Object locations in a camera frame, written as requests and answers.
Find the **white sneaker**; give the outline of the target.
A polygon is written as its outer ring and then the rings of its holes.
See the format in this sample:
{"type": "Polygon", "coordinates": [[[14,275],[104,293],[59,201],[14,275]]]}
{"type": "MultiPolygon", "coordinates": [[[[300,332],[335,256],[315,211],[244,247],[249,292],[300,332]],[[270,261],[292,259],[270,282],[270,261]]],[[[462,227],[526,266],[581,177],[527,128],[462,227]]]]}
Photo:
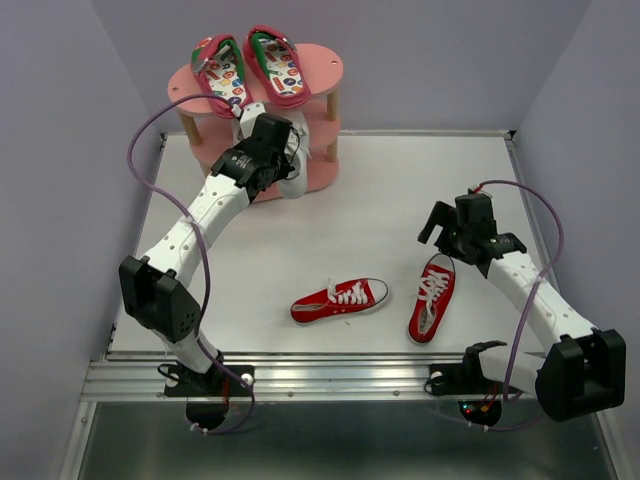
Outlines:
{"type": "Polygon", "coordinates": [[[283,117],[290,120],[293,126],[285,149],[293,171],[285,179],[278,181],[277,185],[284,198],[296,199],[307,192],[310,129],[300,110],[284,111],[283,117]]]}
{"type": "Polygon", "coordinates": [[[234,119],[231,121],[232,144],[235,145],[251,136],[253,123],[251,120],[234,119]]]}

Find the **pink patterned sandal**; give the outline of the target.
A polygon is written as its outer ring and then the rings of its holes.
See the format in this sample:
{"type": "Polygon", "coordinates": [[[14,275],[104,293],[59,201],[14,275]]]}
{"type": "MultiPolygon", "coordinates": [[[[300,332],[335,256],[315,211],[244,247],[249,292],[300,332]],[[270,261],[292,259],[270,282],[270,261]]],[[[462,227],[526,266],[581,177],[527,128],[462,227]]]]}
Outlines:
{"type": "Polygon", "coordinates": [[[243,43],[243,58],[280,109],[295,109],[311,98],[296,46],[282,32],[266,25],[251,28],[243,43]]]}
{"type": "Polygon", "coordinates": [[[212,111],[221,118],[239,119],[253,101],[242,53],[232,35],[201,40],[191,54],[191,73],[208,95],[212,111]]]}

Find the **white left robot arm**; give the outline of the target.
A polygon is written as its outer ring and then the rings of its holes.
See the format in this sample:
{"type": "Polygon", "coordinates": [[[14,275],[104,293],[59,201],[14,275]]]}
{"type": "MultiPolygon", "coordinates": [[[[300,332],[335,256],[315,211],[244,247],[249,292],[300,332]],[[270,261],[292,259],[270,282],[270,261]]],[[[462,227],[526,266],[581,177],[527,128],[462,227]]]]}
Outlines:
{"type": "Polygon", "coordinates": [[[231,220],[293,171],[286,149],[296,135],[292,121],[257,115],[249,135],[220,155],[164,237],[141,258],[128,256],[119,266],[126,313],[165,343],[199,393],[215,392],[223,371],[218,350],[200,331],[204,305],[188,287],[196,269],[209,268],[208,251],[231,220]]]}

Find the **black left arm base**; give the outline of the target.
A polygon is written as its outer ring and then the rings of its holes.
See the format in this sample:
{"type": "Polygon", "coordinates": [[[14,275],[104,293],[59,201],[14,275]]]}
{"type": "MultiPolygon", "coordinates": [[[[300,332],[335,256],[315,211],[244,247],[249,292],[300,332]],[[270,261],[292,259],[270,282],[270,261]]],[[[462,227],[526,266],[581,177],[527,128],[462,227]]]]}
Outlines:
{"type": "Polygon", "coordinates": [[[185,418],[193,432],[205,436],[240,430],[253,415],[255,395],[251,366],[215,365],[204,374],[181,363],[161,363],[157,373],[165,382],[163,395],[185,399],[185,418]]]}

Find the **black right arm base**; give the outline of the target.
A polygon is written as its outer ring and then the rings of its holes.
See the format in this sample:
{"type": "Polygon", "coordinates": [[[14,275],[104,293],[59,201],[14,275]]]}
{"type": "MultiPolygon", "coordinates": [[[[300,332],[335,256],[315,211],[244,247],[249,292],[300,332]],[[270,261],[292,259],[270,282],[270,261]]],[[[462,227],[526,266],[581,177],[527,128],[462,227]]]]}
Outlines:
{"type": "Polygon", "coordinates": [[[503,407],[502,383],[469,373],[461,364],[432,364],[424,391],[434,397],[456,397],[459,415],[469,426],[497,427],[503,407]]]}

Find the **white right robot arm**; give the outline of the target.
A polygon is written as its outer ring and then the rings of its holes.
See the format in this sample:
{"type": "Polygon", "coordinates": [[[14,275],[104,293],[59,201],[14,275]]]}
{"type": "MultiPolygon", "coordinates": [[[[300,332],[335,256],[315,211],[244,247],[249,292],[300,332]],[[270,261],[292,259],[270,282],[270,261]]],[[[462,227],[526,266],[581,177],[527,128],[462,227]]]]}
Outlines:
{"type": "Polygon", "coordinates": [[[524,315],[543,354],[515,354],[499,340],[473,344],[460,362],[432,365],[428,393],[472,395],[505,385],[534,396],[556,422],[623,404],[623,337],[574,310],[535,267],[525,245],[512,233],[498,232],[488,196],[470,192],[453,205],[436,202],[419,242],[426,243],[436,227],[438,252],[476,267],[524,315]]]}

